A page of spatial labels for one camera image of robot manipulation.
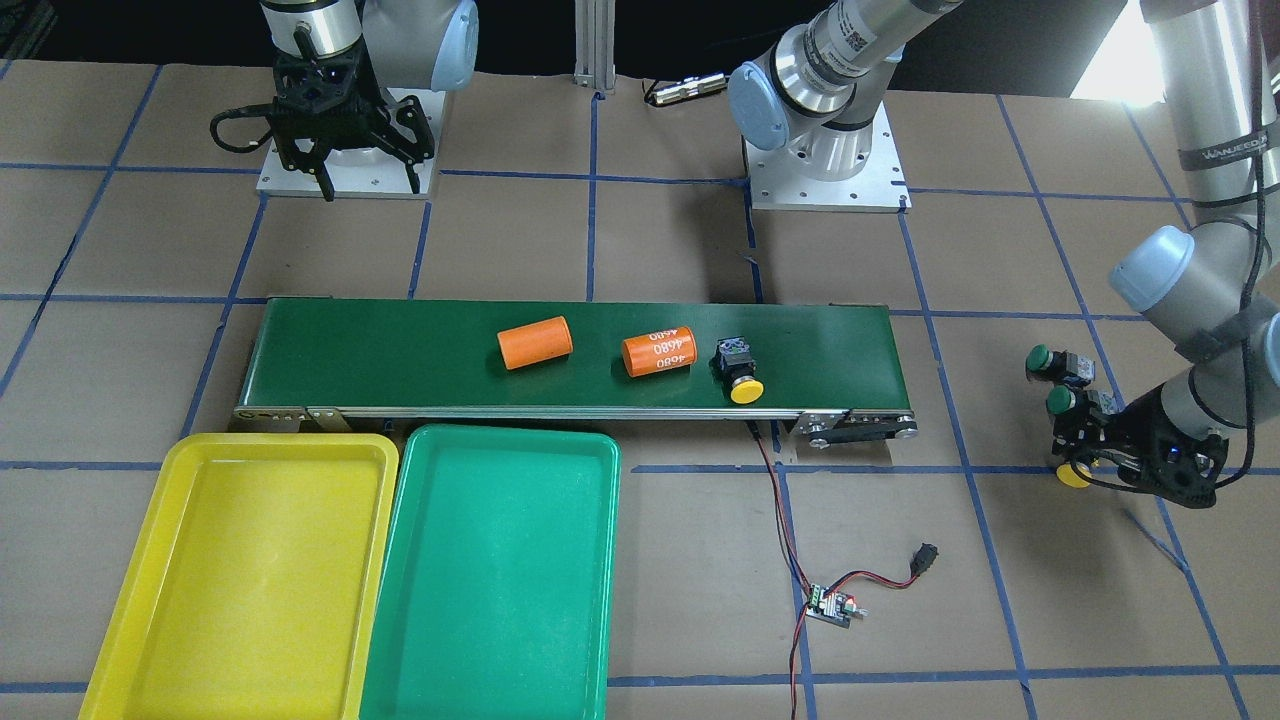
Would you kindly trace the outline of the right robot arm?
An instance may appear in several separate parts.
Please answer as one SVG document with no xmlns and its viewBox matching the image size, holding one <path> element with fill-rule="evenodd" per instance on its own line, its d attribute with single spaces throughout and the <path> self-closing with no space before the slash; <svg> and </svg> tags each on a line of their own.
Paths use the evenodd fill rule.
<svg viewBox="0 0 1280 720">
<path fill-rule="evenodd" d="M 425 199 L 444 99 L 472 78 L 474 1 L 264 1 L 273 196 Z"/>
</svg>

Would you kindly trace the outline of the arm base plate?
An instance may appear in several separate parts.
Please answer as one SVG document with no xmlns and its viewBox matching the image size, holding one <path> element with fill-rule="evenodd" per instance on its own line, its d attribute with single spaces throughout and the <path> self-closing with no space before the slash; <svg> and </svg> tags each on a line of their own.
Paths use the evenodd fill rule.
<svg viewBox="0 0 1280 720">
<path fill-rule="evenodd" d="M 433 133 L 435 150 L 443 150 L 444 119 L 451 95 L 422 88 L 388 90 L 390 96 L 401 100 L 408 95 L 419 97 L 424 115 Z M 419 191 L 413 192 L 404 165 L 379 149 L 337 150 L 326 158 L 326 170 L 330 176 L 337 199 L 390 199 L 426 200 L 436 177 L 434 158 L 417 164 L 413 169 L 419 177 Z M 323 192 L 315 178 L 301 170 L 287 170 L 274 145 L 269 146 L 262 169 L 259 173 L 256 190 L 273 197 L 321 199 Z"/>
<path fill-rule="evenodd" d="M 820 126 L 776 151 L 744 142 L 742 154 L 756 210 L 899 213 L 913 206 L 884 106 L 860 129 Z"/>
</svg>

